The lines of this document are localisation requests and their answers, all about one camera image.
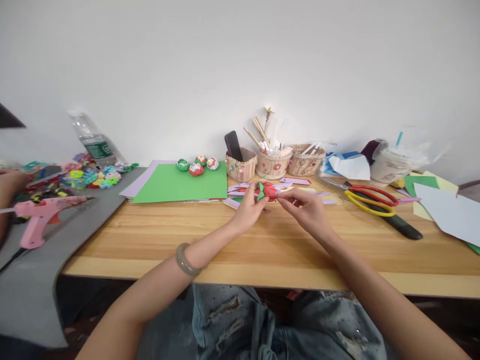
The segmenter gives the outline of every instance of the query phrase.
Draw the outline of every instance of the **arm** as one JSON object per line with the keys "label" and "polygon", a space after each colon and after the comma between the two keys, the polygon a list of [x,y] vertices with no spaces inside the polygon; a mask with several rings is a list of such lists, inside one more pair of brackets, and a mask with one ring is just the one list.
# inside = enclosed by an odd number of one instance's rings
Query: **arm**
{"label": "arm", "polygon": [[[20,171],[0,169],[0,210],[10,207],[15,195],[27,185],[29,177]],[[7,233],[10,214],[0,214],[0,247]]]}
{"label": "arm", "polygon": [[[258,181],[250,185],[232,220],[185,249],[185,257],[194,268],[207,266],[220,250],[255,224],[269,200],[265,197],[255,203],[257,185]],[[175,256],[154,267],[112,304],[77,359],[134,359],[147,322],[193,279],[180,269]]]}
{"label": "arm", "polygon": [[281,206],[333,258],[358,301],[401,358],[470,359],[335,233],[321,198],[299,189],[282,192],[278,197]]}

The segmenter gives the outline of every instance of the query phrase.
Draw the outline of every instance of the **red-handled scissors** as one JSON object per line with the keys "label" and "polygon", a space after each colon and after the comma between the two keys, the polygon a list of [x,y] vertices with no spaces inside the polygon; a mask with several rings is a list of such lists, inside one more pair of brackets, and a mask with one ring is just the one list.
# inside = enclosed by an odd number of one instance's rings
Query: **red-handled scissors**
{"label": "red-handled scissors", "polygon": [[[367,213],[370,213],[370,214],[373,214],[373,215],[377,215],[377,216],[380,216],[380,217],[392,217],[395,215],[395,211],[391,208],[391,207],[394,207],[394,206],[397,206],[399,204],[399,200],[389,194],[388,192],[386,191],[383,191],[383,190],[380,190],[379,188],[376,188],[376,187],[373,187],[373,186],[367,186],[367,185],[346,185],[346,184],[340,184],[338,182],[335,182],[335,181],[331,181],[331,180],[328,180],[328,179],[325,179],[325,178],[322,178],[322,180],[326,183],[329,183],[331,185],[335,185],[336,187],[344,190],[344,194],[347,196],[347,198],[352,202],[354,203],[355,205],[357,205],[360,209],[366,211]],[[373,191],[373,192],[376,192],[378,194],[381,194],[383,196],[385,196],[386,198],[390,199],[391,201],[388,201],[388,200],[385,200],[385,199],[382,199],[381,197],[378,197],[377,195],[367,191],[367,190],[370,190],[370,191]],[[375,199],[376,201],[373,201],[373,200],[370,200],[370,199],[366,199],[364,197],[361,197],[361,196],[358,196],[357,194],[353,193],[353,192],[357,192],[357,193],[362,193],[372,199]],[[375,210],[372,210],[366,206],[363,206],[362,204],[360,204],[358,201],[356,201],[355,199],[358,199],[360,200],[361,202],[363,203],[368,203],[368,204],[373,204],[373,205],[377,205],[385,210],[387,210],[388,212],[380,212],[380,211],[375,211]]]}

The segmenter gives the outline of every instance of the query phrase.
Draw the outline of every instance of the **smartphone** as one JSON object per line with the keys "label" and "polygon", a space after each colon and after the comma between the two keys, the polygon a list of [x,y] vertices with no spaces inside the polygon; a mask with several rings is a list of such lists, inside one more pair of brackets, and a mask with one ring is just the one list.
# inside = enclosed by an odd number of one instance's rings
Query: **smartphone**
{"label": "smartphone", "polygon": [[225,135],[226,151],[229,157],[243,163],[242,152],[240,151],[239,138],[235,130]]}

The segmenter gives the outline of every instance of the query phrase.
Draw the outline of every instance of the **pen holder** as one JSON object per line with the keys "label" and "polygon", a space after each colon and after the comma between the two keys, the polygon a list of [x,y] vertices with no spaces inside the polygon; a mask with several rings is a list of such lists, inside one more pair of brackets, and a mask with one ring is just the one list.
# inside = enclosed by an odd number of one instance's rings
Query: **pen holder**
{"label": "pen holder", "polygon": [[233,180],[244,183],[250,181],[255,176],[255,165],[257,165],[258,157],[253,151],[246,148],[240,148],[241,157],[245,160],[240,162],[233,157],[225,156],[226,174]]}
{"label": "pen holder", "polygon": [[275,155],[265,155],[262,152],[258,153],[258,164],[256,165],[256,173],[260,177],[265,177],[269,180],[283,178],[287,172],[289,160],[292,157],[292,148],[286,147]]}
{"label": "pen holder", "polygon": [[310,144],[293,145],[291,159],[286,170],[290,175],[312,176],[319,168],[325,158],[325,150],[319,148],[314,154],[302,155],[309,146]]}

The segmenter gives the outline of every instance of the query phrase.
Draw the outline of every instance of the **wooden table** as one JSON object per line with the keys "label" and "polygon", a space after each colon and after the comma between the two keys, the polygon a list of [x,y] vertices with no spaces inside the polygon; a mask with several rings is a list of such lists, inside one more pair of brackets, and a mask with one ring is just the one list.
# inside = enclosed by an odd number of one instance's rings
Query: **wooden table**
{"label": "wooden table", "polygon": [[[413,214],[411,203],[395,210],[423,234],[409,240],[377,216],[358,209],[343,194],[309,177],[317,192],[329,191],[326,205],[338,234],[404,294],[480,298],[480,257],[462,241]],[[228,185],[234,185],[228,179]],[[391,187],[386,188],[399,198]],[[220,252],[195,280],[298,289],[346,289],[327,253],[278,204],[255,226]],[[67,262],[63,274],[137,279],[191,243],[225,224],[235,210],[215,203],[122,205]]]}

